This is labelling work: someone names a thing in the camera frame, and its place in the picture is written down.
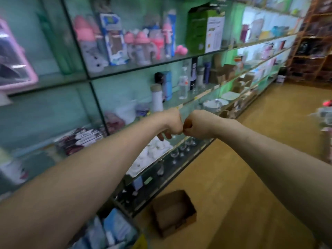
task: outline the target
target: hand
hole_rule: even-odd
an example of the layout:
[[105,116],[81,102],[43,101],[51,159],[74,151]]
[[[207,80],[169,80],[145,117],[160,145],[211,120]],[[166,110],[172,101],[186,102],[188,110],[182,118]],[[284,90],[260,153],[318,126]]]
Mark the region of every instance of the hand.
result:
[[[164,133],[167,139],[171,139],[172,134],[181,134],[183,132],[183,124],[177,108],[165,110],[159,114],[159,117],[165,123],[165,130],[162,133]],[[162,133],[157,135],[161,141],[164,140]]]
[[216,126],[223,120],[219,116],[205,110],[194,110],[183,124],[183,133],[198,139],[215,137]]

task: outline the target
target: clear plastic bottle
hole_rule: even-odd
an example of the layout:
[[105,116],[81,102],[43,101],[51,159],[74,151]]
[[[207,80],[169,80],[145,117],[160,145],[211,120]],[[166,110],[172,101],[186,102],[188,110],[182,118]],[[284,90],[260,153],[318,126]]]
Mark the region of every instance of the clear plastic bottle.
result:
[[187,68],[182,67],[182,74],[179,78],[180,95],[179,99],[184,100],[188,97],[188,76]]

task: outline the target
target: wooden floor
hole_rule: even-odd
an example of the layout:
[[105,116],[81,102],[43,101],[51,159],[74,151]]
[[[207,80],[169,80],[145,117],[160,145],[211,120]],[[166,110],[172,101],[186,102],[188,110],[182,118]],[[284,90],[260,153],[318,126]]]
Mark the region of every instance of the wooden floor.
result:
[[[308,116],[332,92],[272,84],[239,121],[315,157],[321,154],[317,121]],[[265,187],[227,145],[214,141],[161,194],[184,189],[197,222],[161,239],[148,205],[135,219],[152,248],[313,248],[311,232]]]

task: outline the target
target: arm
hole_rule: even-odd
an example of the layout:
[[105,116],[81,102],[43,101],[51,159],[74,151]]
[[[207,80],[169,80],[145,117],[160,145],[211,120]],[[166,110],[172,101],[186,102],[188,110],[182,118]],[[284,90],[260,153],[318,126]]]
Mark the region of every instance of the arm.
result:
[[229,145],[288,210],[332,245],[331,165],[207,111],[189,115],[184,133]]
[[0,204],[0,248],[64,248],[157,134],[182,132],[172,108],[73,154]]

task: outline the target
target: green box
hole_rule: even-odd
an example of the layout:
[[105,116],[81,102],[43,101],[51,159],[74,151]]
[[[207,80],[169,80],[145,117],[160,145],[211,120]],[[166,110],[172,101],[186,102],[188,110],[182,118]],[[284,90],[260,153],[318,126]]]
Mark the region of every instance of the green box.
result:
[[196,7],[188,12],[186,47],[191,54],[204,54],[220,50],[225,12]]

